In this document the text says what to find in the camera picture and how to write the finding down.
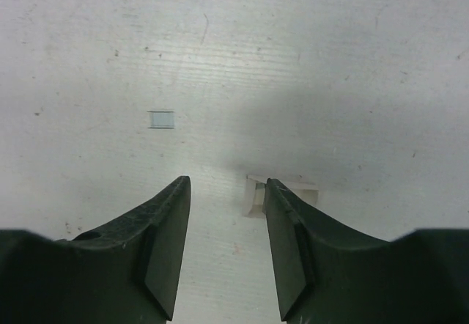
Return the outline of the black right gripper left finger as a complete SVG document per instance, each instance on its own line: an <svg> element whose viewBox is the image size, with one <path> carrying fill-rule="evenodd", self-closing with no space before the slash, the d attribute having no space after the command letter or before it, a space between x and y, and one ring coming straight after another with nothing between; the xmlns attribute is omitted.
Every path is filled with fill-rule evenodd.
<svg viewBox="0 0 469 324"><path fill-rule="evenodd" d="M72 240L2 230L1 321L171 321L190 206L191 181L181 176Z"/></svg>

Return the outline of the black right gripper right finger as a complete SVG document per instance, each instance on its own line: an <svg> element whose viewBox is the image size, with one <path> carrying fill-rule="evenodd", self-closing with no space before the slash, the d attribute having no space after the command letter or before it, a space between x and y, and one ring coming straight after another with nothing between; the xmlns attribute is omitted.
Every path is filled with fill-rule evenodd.
<svg viewBox="0 0 469 324"><path fill-rule="evenodd" d="M466 323L468 231L418 229L392 241L307 204L277 179L265 214L285 323Z"/></svg>

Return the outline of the small staple strip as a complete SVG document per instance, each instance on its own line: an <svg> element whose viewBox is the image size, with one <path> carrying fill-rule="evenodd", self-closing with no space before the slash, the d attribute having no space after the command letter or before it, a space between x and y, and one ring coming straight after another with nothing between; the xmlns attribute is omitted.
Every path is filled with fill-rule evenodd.
<svg viewBox="0 0 469 324"><path fill-rule="evenodd" d="M175 115L173 111L148 111L149 129L168 130L175 129Z"/></svg>

